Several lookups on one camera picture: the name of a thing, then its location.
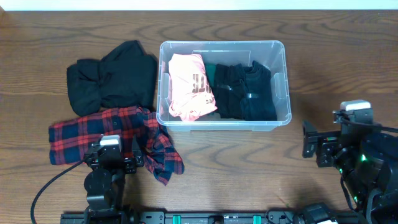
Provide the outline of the dark teal garment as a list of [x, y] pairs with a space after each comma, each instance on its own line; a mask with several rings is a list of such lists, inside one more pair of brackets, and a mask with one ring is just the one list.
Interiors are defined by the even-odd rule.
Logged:
[[244, 96], [240, 101], [246, 121], [277, 121], [271, 92], [271, 71], [257, 61], [244, 67]]

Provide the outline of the pink printed t-shirt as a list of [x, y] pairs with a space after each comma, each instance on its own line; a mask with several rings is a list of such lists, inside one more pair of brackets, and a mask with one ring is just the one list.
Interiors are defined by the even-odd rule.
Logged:
[[217, 110], [200, 54], [173, 54], [169, 75], [172, 82], [170, 115], [182, 121], [195, 121]]

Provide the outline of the green garment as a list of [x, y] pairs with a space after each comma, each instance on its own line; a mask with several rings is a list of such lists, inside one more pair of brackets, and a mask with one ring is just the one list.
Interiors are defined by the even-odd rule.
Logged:
[[216, 86], [215, 85], [216, 65], [205, 65], [205, 70], [206, 70], [206, 77], [208, 83], [212, 88], [214, 88]]

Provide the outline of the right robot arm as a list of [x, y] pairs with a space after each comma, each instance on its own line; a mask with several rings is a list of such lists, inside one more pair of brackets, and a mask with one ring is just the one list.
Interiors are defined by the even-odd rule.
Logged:
[[303, 121], [303, 157], [339, 171], [349, 208], [367, 223], [397, 223], [397, 130], [375, 123], [371, 108], [333, 115], [338, 131]]

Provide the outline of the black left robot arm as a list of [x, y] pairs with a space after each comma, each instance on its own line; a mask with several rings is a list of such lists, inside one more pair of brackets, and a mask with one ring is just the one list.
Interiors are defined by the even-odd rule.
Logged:
[[101, 136], [85, 154], [85, 162], [92, 169], [84, 181], [90, 220], [127, 219], [127, 210], [122, 205], [125, 176], [136, 173], [144, 160], [136, 137], [130, 145], [132, 156], [124, 156], [121, 149], [119, 135]]

